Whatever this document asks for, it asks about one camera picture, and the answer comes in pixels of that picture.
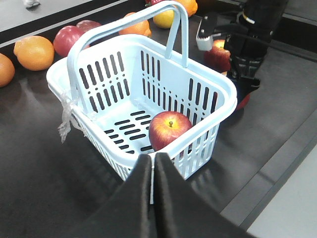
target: red apple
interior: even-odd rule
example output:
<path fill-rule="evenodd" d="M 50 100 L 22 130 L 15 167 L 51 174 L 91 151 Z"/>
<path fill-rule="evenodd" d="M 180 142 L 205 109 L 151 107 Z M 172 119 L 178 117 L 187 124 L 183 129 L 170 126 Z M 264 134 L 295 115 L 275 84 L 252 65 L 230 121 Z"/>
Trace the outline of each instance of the red apple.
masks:
<path fill-rule="evenodd" d="M 56 34 L 53 45 L 55 51 L 62 57 L 66 57 L 75 42 L 84 34 L 76 26 L 64 26 Z"/>
<path fill-rule="evenodd" d="M 223 47 L 224 40 L 215 40 L 212 49 L 204 53 L 205 65 L 219 73 L 229 71 L 231 68 L 229 62 L 230 51 Z"/>
<path fill-rule="evenodd" d="M 99 22 L 91 20 L 82 20 L 76 24 L 76 26 L 81 29 L 83 32 L 87 32 L 91 29 L 101 26 Z"/>
<path fill-rule="evenodd" d="M 157 114 L 150 122 L 149 139 L 158 151 L 192 128 L 189 119 L 179 112 L 166 111 Z"/>
<path fill-rule="evenodd" d="M 145 6 L 146 7 L 153 6 L 161 1 L 163 1 L 163 0 L 145 0 Z"/>
<path fill-rule="evenodd" d="M 237 105 L 235 111 L 243 109 L 249 102 L 250 100 L 250 94 L 244 97 L 244 99 Z"/>

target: white plastic basket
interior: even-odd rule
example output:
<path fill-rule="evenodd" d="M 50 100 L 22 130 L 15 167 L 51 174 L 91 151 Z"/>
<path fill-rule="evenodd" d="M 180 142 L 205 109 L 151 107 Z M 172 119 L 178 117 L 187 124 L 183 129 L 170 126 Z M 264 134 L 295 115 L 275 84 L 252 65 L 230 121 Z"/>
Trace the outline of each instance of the white plastic basket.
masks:
<path fill-rule="evenodd" d="M 166 46 L 131 34 L 84 49 L 170 9 L 175 17 Z M 173 50 L 180 22 L 182 54 Z M 211 158 L 219 123 L 236 107 L 233 83 L 188 58 L 188 16 L 181 4 L 171 0 L 88 31 L 67 58 L 50 67 L 47 81 L 61 101 L 66 95 L 72 102 L 78 124 L 123 180 L 141 153 L 153 160 L 157 152 L 168 153 L 188 178 Z M 151 118 L 162 111 L 181 112 L 194 126 L 154 152 L 148 127 Z"/>

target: orange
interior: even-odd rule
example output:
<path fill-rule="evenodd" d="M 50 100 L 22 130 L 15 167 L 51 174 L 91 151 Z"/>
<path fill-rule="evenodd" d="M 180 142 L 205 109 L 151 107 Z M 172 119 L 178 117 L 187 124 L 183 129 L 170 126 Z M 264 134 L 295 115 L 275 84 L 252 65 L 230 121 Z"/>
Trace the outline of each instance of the orange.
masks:
<path fill-rule="evenodd" d="M 130 12 L 126 14 L 124 17 L 134 14 L 135 12 Z M 125 34 L 139 34 L 147 37 L 151 37 L 152 32 L 150 30 L 150 24 L 148 20 L 141 21 L 133 26 L 129 26 L 121 31 L 119 31 L 119 35 Z"/>
<path fill-rule="evenodd" d="M 195 0 L 175 0 L 182 4 L 187 11 L 188 17 L 191 17 L 197 12 L 198 5 Z"/>
<path fill-rule="evenodd" d="M 32 71 L 47 69 L 54 60 L 53 44 L 42 36 L 28 36 L 15 42 L 13 53 L 23 67 Z"/>
<path fill-rule="evenodd" d="M 6 86 L 14 77 L 15 69 L 12 61 L 0 53 L 0 88 Z"/>

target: lemon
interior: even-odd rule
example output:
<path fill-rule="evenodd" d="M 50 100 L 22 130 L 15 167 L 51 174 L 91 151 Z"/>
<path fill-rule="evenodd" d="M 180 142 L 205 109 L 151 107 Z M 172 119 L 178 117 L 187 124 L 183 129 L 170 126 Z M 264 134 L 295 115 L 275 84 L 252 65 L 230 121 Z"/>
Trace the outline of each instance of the lemon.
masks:
<path fill-rule="evenodd" d="M 168 29 L 172 26 L 174 19 L 174 11 L 167 10 L 153 17 L 154 24 L 163 29 Z"/>

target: white floor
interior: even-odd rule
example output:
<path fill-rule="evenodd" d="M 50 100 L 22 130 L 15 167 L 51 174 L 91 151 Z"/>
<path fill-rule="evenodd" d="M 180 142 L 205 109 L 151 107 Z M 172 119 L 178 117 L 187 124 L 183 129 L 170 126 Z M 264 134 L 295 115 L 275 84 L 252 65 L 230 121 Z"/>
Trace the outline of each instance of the white floor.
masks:
<path fill-rule="evenodd" d="M 0 0 L 0 32 L 91 0 L 40 0 L 41 5 L 26 9 L 23 0 Z"/>
<path fill-rule="evenodd" d="M 317 146 L 248 232 L 258 238 L 317 238 Z"/>

